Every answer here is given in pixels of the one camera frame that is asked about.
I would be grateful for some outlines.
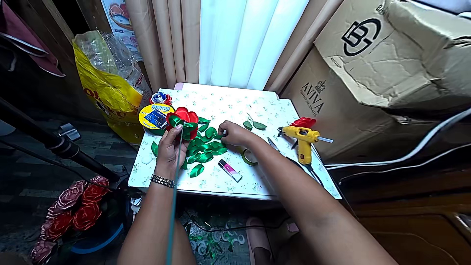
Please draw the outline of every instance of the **white curtain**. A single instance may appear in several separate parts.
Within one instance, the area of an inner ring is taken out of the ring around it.
[[[309,0],[201,0],[199,83],[263,90]]]

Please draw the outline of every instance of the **bouquet of ribbon roses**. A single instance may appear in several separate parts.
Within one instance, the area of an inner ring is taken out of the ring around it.
[[[46,263],[64,245],[71,248],[77,240],[87,237],[84,233],[95,226],[103,212],[116,211],[109,207],[117,203],[110,203],[113,196],[104,187],[108,186],[108,179],[96,176],[90,182],[75,182],[48,209],[39,240],[30,254],[34,264]]]

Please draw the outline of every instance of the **poster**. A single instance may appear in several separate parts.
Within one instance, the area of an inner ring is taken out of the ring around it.
[[[131,51],[136,61],[143,61],[124,0],[101,0],[113,35]]]

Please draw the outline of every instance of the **plastic bag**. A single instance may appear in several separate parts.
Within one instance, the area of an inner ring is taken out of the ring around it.
[[[77,35],[73,51],[84,92],[108,126],[138,149],[144,135],[138,114],[149,105],[151,90],[130,51],[111,34],[98,31]]]

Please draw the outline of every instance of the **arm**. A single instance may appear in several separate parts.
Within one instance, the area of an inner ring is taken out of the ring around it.
[[[159,159],[154,170],[155,175],[175,180],[176,157],[179,150],[175,145],[179,143],[174,140],[180,132],[181,126],[177,126],[161,138]],[[188,142],[184,141],[181,146],[179,168],[184,162],[187,147]],[[146,199],[136,215],[119,253],[119,265],[165,264],[170,222],[173,222],[173,218],[171,218],[172,198],[173,189],[154,182],[150,183]]]
[[[225,121],[219,134],[224,130],[228,136],[223,142],[252,151],[322,264],[397,264],[336,199],[293,162],[237,124]]]

